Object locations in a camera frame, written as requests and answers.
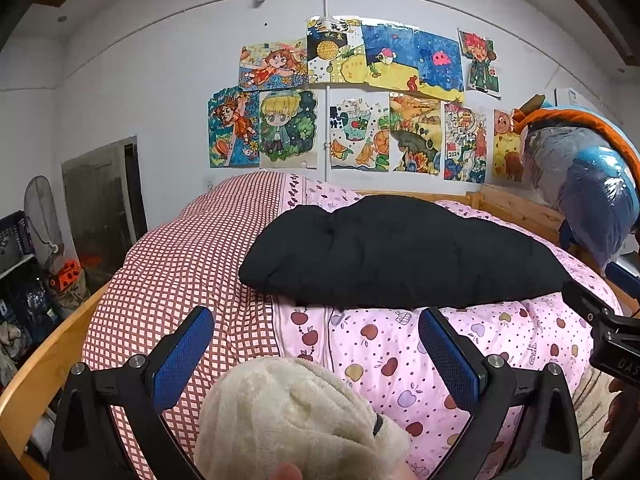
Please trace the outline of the black large garment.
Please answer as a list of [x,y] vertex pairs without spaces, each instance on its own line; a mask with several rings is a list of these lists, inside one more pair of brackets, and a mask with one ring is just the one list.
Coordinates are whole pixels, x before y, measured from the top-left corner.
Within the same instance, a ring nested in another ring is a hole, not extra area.
[[456,308],[559,292],[570,274],[541,242],[397,195],[332,212],[299,205],[256,237],[239,270],[261,292],[337,309]]

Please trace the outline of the orange toy block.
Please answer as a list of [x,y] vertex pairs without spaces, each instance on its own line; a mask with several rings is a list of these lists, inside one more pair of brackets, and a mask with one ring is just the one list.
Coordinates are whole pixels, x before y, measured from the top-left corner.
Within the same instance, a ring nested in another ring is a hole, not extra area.
[[58,273],[49,275],[48,285],[55,292],[64,292],[79,280],[80,272],[79,262],[67,259]]

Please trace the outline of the blue grey bagged bedding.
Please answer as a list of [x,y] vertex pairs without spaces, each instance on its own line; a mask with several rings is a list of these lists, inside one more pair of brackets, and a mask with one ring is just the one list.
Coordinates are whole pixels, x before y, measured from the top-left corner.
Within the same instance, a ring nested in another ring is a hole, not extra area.
[[636,181],[620,153],[587,127],[543,122],[525,129],[522,162],[526,178],[564,216],[576,243],[605,268],[639,218]]

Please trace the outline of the black storage crate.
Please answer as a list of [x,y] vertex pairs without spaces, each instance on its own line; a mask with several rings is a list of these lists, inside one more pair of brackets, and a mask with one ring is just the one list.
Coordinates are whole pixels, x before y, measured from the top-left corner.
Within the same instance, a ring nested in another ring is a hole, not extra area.
[[0,243],[1,273],[35,253],[23,211],[15,211],[0,220]]

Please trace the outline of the yellow bear drawing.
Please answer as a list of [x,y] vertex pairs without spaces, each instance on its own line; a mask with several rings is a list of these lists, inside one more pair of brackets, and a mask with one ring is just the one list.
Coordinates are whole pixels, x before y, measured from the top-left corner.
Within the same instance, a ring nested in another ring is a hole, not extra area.
[[494,110],[494,151],[492,175],[500,180],[520,183],[523,179],[521,137],[514,131],[511,116]]

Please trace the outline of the grey electric fan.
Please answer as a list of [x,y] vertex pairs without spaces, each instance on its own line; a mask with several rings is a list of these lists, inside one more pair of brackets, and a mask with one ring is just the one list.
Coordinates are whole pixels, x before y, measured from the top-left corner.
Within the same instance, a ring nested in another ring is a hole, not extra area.
[[49,180],[33,177],[24,194],[24,213],[40,266],[57,274],[64,263],[64,242]]

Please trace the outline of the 2024 dragon drawing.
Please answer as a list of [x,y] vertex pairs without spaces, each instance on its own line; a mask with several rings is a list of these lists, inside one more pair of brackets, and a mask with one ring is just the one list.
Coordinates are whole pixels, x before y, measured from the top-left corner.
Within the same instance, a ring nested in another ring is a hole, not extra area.
[[447,103],[444,121],[444,179],[484,183],[488,152],[486,114],[482,110]]

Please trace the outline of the red hair character drawing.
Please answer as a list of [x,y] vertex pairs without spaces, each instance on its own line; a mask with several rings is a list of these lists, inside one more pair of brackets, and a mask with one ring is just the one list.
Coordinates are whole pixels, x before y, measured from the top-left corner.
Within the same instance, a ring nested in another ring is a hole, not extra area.
[[474,32],[458,31],[462,55],[470,62],[466,88],[501,98],[500,82],[494,62],[497,59],[494,42]]

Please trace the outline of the orange green landscape drawing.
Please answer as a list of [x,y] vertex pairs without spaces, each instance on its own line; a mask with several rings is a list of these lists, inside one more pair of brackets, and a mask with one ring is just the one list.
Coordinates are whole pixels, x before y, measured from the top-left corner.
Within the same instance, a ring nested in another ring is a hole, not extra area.
[[390,135],[400,159],[395,171],[438,176],[442,157],[440,101],[390,92]]

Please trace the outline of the fruit drinks drawing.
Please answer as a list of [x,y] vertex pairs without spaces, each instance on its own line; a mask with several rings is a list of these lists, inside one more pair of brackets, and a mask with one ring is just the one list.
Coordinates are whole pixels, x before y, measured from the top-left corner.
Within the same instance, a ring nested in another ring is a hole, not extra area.
[[390,169],[390,97],[387,93],[333,98],[330,105],[331,167]]

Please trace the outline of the blond boy drawing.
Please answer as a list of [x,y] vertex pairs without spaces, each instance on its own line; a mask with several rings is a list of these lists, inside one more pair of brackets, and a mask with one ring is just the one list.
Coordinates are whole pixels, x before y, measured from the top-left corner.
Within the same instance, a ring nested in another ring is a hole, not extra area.
[[309,89],[262,92],[259,154],[262,168],[316,169],[318,101]]

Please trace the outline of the orange hair girl drawing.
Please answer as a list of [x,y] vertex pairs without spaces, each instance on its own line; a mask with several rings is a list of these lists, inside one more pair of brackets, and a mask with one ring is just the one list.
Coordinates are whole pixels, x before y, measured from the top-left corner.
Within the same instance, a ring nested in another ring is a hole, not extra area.
[[307,84],[307,41],[304,38],[242,47],[239,86],[243,90],[285,90],[303,88]]

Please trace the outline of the sun and moon drawing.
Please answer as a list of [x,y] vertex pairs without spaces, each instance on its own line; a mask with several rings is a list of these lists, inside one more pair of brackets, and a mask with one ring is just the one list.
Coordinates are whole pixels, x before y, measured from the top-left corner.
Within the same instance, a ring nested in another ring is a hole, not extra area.
[[347,84],[362,75],[362,21],[356,16],[306,21],[307,73],[311,84]]

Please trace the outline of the wooden bed frame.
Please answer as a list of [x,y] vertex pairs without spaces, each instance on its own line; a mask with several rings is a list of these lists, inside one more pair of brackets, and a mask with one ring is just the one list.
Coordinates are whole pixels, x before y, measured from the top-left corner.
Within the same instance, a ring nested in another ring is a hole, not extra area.
[[[327,211],[362,198],[329,183],[302,179],[297,205]],[[36,424],[35,408],[44,408],[65,382],[73,362],[82,361],[82,347],[96,307],[97,292],[52,334],[57,341],[41,351],[47,359],[29,358],[1,397],[2,434],[18,452],[27,429]],[[356,309],[340,313],[328,307],[294,307],[271,299],[273,329],[280,356],[296,356],[321,364],[365,396],[375,411],[392,418],[411,436],[411,469],[427,479],[462,431],[468,415],[456,408],[431,359],[420,345],[419,311]],[[560,294],[523,302],[486,304],[454,312],[451,325],[480,343],[480,350],[499,353],[516,367],[563,367],[574,394],[582,457],[589,460],[588,439],[600,448],[608,376],[588,364],[592,342],[588,325],[562,303]],[[590,463],[584,463],[589,476]]]

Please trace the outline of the grey wall cabinet door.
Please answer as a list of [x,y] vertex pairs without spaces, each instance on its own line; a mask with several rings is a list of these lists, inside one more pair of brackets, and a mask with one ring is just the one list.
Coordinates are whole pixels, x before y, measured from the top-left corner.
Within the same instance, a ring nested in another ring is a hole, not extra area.
[[148,232],[134,136],[62,163],[67,218],[90,289],[106,284]]

